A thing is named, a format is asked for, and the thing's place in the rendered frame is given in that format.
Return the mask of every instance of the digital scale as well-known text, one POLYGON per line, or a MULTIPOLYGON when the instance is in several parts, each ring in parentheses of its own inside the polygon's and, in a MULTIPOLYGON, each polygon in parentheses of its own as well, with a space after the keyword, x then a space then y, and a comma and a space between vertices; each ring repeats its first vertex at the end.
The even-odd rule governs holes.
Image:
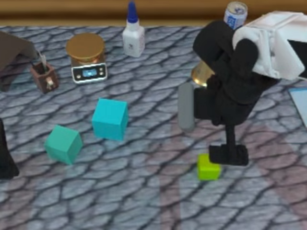
POLYGON ((66 44, 71 57, 72 79, 77 84, 107 79, 105 43, 97 34, 82 33, 72 37, 66 44))

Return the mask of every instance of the lime green cube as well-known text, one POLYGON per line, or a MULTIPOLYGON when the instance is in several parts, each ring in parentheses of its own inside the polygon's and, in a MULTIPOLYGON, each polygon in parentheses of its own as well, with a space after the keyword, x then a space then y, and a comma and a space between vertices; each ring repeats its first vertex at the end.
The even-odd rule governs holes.
POLYGON ((83 142, 76 130, 56 125, 45 141, 44 147, 48 156, 66 164, 73 164, 83 142))
POLYGON ((210 162, 209 154, 198 155, 197 171, 199 180, 217 180, 221 173, 221 166, 210 162))

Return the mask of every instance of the glue bottle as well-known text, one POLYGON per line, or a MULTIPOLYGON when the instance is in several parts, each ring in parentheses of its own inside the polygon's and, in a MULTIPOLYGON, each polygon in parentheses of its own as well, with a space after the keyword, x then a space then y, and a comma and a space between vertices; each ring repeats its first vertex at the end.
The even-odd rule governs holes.
POLYGON ((139 58, 145 49, 145 29, 140 26, 135 3, 129 2, 127 25, 123 32, 124 53, 139 58))

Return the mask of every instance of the cobblestone surface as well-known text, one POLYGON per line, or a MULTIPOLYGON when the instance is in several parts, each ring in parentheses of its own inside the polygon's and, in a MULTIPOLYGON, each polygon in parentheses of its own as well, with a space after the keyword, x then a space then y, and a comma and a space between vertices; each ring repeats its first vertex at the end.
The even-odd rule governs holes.
POLYGON ((29 64, 0 93, 12 156, 21 174, 0 183, 0 230, 307 230, 307 132, 287 92, 305 82, 281 82, 265 92, 237 128, 251 164, 224 167, 200 182, 196 158, 224 141, 221 127, 200 122, 183 134, 176 125, 177 87, 199 61, 197 27, 147 28, 141 58, 122 54, 120 27, 1 27, 29 39, 60 77, 43 95, 29 64), (109 80, 76 85, 66 41, 90 31, 106 41, 109 80), (125 141, 93 136, 99 97, 129 103, 125 141), (55 124, 79 130, 76 163, 50 160, 43 143, 55 124))

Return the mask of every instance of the light blue paper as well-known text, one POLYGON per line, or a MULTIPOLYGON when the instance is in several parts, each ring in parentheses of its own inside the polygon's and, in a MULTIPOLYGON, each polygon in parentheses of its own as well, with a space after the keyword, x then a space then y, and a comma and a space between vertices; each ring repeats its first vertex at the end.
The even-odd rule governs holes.
POLYGON ((289 92, 307 128, 307 88, 289 89, 289 92))

